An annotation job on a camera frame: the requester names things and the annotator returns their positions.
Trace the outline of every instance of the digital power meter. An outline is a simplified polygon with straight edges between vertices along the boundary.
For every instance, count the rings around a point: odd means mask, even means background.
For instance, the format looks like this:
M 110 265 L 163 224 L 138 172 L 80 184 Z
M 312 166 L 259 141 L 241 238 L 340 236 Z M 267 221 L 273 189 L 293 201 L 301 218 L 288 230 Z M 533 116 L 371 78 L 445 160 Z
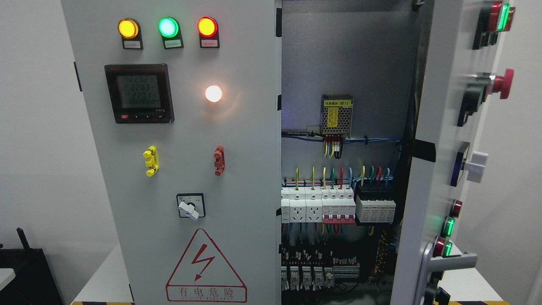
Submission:
M 106 65 L 115 122 L 172 123 L 173 102 L 167 65 Z

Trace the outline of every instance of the yellow black hazard tape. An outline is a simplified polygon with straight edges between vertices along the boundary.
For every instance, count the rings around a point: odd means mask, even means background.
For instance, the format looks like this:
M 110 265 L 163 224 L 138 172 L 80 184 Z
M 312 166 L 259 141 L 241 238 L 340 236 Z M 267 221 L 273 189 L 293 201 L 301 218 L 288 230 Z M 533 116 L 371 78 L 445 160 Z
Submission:
M 510 305 L 505 301 L 450 301 L 449 305 Z
M 73 302 L 72 305 L 136 305 L 135 303 L 119 302 Z

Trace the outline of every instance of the triangle warning sign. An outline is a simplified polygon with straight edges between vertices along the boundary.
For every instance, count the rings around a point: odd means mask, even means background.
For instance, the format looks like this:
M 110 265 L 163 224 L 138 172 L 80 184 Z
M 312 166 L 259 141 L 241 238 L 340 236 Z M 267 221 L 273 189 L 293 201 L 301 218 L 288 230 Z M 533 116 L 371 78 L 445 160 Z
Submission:
M 247 301 L 247 286 L 215 241 L 199 228 L 186 246 L 166 284 L 172 302 Z

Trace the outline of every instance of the green wire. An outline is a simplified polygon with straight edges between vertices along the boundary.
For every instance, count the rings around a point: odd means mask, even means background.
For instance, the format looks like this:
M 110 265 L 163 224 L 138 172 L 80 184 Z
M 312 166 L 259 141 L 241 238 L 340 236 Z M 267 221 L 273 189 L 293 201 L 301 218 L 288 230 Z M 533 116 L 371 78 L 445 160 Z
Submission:
M 333 189 L 333 186 L 335 185 L 335 167 L 331 169 L 330 180 L 331 180 L 331 189 Z
M 375 176 L 375 166 L 371 165 L 371 175 L 369 175 L 369 186 L 372 187 L 373 177 Z

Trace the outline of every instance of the white indicator light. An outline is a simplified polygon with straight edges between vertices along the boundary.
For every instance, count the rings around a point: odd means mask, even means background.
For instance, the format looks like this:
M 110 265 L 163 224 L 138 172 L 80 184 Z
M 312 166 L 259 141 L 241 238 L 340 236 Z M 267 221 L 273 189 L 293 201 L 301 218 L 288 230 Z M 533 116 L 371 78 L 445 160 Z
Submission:
M 209 86 L 205 90 L 205 97 L 210 102 L 216 103 L 222 98 L 222 89 L 216 85 Z

